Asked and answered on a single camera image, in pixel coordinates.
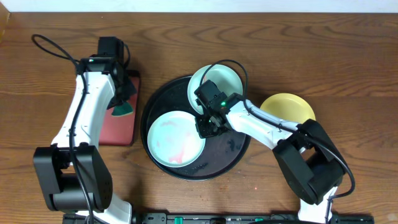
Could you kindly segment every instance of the yellow plate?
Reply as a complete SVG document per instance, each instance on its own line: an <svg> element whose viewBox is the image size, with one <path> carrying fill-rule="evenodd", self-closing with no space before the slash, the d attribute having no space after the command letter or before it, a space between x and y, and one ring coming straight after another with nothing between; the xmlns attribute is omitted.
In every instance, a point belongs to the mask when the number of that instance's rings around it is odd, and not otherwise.
<svg viewBox="0 0 398 224"><path fill-rule="evenodd" d="M301 97L290 93L279 93L269 97L260 109L288 121L304 123L308 119L315 120L311 106Z"/></svg>

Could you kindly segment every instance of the white plate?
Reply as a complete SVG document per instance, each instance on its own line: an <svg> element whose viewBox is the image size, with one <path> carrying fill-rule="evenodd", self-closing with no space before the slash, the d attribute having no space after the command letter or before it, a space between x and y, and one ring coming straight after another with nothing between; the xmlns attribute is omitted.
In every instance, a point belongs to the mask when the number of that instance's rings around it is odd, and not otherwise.
<svg viewBox="0 0 398 224"><path fill-rule="evenodd" d="M163 114L149 128L149 151L159 163L168 167L183 167L198 159L205 142L199 138L195 117L187 112Z"/></svg>
<svg viewBox="0 0 398 224"><path fill-rule="evenodd" d="M197 96L194 94L194 92L199 87L200 79L208 67L210 67L210 65L204 66L195 72L188 84L188 101L193 109L195 109L195 111L197 111L199 114L203 114L203 108L196 103ZM223 91L226 96L229 96L232 93L239 93L241 95L243 94L242 81L239 78L239 75L227 66L213 66L207 72L203 82L209 79L215 83L218 89Z"/></svg>

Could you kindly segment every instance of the white wall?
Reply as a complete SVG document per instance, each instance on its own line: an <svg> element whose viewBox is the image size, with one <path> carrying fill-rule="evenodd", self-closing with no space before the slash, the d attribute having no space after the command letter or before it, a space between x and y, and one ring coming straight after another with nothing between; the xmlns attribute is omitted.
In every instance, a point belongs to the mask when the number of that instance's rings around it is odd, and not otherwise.
<svg viewBox="0 0 398 224"><path fill-rule="evenodd" d="M10 12L398 12L398 0L0 0Z"/></svg>

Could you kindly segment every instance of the wood grain surface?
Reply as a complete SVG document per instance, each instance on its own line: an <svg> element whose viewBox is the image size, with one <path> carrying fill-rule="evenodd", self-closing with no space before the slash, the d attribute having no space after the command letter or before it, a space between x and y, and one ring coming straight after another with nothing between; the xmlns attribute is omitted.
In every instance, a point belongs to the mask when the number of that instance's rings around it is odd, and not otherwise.
<svg viewBox="0 0 398 224"><path fill-rule="evenodd" d="M37 146L58 133L75 89L73 66L30 41L43 34L75 58L115 35L141 71L138 114L168 81L220 59L249 72L258 106L294 93L313 107L356 177L338 213L398 222L397 14L13 13L0 45L0 222L60 223L50 212L32 165ZM132 147L100 147L114 191L140 211L172 213L296 212L274 156L252 140L243 159L213 180L179 180L159 170L138 136ZM349 187L345 178L339 192Z"/></svg>

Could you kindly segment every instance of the round black tray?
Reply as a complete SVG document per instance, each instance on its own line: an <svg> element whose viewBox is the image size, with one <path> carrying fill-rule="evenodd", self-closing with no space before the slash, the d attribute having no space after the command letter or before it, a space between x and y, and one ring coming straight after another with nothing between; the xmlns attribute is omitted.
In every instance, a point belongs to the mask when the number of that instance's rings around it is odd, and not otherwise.
<svg viewBox="0 0 398 224"><path fill-rule="evenodd" d="M243 157L250 143L250 136L230 131L206 139L205 148L198 159L184 167L167 167L157 162L149 152L147 136L152 123L170 111L199 114L191 107L187 89L191 76L178 78L157 90L145 106L141 119L141 138L152 161L164 172L185 180L206 180L217 177L234 167Z"/></svg>

